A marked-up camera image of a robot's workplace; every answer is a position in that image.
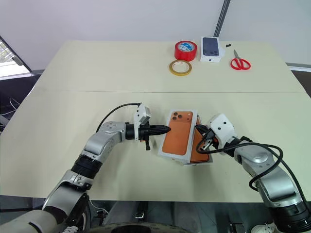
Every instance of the floor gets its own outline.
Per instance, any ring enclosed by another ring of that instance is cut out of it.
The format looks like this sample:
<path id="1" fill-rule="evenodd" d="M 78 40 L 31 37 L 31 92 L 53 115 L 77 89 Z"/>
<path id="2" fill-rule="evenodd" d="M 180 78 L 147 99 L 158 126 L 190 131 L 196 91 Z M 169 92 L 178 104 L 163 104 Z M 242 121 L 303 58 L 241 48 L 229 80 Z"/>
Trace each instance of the floor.
<path id="1" fill-rule="evenodd" d="M 299 82 L 303 85 L 306 92 L 311 97 L 311 72 L 293 71 Z M 10 119 L 15 113 L 14 107 L 18 108 L 29 91 L 32 89 L 39 77 L 31 77 L 29 79 L 16 79 L 8 81 L 0 81 L 0 112 Z M 33 199 L 23 197 L 0 196 L 0 224 L 10 221 L 17 216 L 26 213 L 33 208 L 39 208 L 44 199 Z M 96 207 L 110 210 L 114 201 L 93 201 Z M 227 232 L 229 223 L 243 223 L 246 232 L 262 223 L 270 223 L 272 221 L 268 209 L 263 203 L 194 203 L 199 214 L 199 218 L 204 233 L 222 233 Z M 171 202 L 149 202 L 147 221 L 162 224 L 172 224 Z M 97 209 L 90 205 L 92 223 L 98 224 L 99 220 Z"/>

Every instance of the scissor handle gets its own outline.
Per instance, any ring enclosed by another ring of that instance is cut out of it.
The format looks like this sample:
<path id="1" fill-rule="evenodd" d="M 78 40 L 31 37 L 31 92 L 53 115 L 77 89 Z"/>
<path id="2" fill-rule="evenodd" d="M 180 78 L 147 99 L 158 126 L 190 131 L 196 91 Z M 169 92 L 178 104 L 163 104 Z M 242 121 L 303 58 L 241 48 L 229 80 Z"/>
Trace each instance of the scissor handle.
<path id="1" fill-rule="evenodd" d="M 236 70 L 241 70 L 241 69 L 247 70 L 247 69 L 250 69 L 250 67 L 251 67 L 251 64 L 250 64 L 247 60 L 242 59 L 242 58 L 240 58 L 240 59 L 238 59 L 238 58 L 232 59 L 230 65 L 231 65 L 231 67 L 232 67 L 233 69 L 236 69 Z"/>

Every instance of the tape roll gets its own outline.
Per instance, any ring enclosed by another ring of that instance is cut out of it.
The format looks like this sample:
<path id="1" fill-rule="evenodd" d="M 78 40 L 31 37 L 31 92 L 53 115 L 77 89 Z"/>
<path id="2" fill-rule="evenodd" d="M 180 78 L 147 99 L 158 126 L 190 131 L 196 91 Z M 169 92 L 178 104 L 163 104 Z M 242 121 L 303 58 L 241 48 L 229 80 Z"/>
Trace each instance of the tape roll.
<path id="1" fill-rule="evenodd" d="M 183 61 L 183 60 L 175 60 L 170 63 L 170 72 L 173 73 L 174 75 L 178 76 L 184 76 L 187 75 L 191 72 L 192 66 L 189 62 Z"/>
<path id="2" fill-rule="evenodd" d="M 198 47 L 195 43 L 188 40 L 183 40 L 175 44 L 174 55 L 177 60 L 190 62 L 195 58 L 197 50 Z"/>

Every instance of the table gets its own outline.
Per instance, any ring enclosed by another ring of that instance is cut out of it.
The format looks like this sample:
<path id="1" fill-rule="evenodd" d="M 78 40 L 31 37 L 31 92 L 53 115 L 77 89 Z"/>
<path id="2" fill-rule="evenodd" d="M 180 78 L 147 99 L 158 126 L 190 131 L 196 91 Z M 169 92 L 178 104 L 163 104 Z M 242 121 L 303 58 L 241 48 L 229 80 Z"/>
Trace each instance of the table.
<path id="1" fill-rule="evenodd" d="M 305 90 L 276 50 L 263 42 L 222 42 L 220 63 L 191 62 L 180 77 L 169 72 L 176 42 L 70 41 L 63 45 L 36 86 L 48 90 L 105 92 L 274 92 Z M 252 68 L 231 68 L 233 50 Z"/>
<path id="2" fill-rule="evenodd" d="M 46 197 L 70 169 L 98 123 L 124 102 L 143 101 L 151 124 L 162 124 L 171 108 L 193 108 L 201 120 L 225 113 L 239 136 L 280 146 L 308 200 L 311 101 L 306 93 L 118 93 L 55 91 L 36 87 L 0 138 L 1 194 Z M 132 121 L 135 107 L 108 120 Z M 114 147 L 90 190 L 96 200 L 262 202 L 248 187 L 250 176 L 229 156 L 214 164 L 184 167 L 157 156 L 162 136 Z"/>

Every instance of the yellow tape roll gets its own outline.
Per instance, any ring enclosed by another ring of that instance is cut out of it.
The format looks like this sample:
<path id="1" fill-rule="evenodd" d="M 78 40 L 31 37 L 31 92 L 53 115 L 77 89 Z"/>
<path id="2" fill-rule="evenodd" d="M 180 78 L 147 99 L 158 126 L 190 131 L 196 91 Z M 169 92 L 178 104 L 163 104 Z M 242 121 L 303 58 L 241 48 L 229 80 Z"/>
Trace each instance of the yellow tape roll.
<path id="1" fill-rule="evenodd" d="M 185 65 L 187 66 L 187 70 L 184 72 L 178 72 L 174 69 L 175 65 Z M 178 75 L 178 76 L 183 76 L 183 75 L 187 75 L 191 72 L 192 70 L 192 66 L 189 62 L 184 61 L 184 60 L 175 60 L 173 62 L 170 63 L 170 72 L 173 73 L 174 75 Z"/>

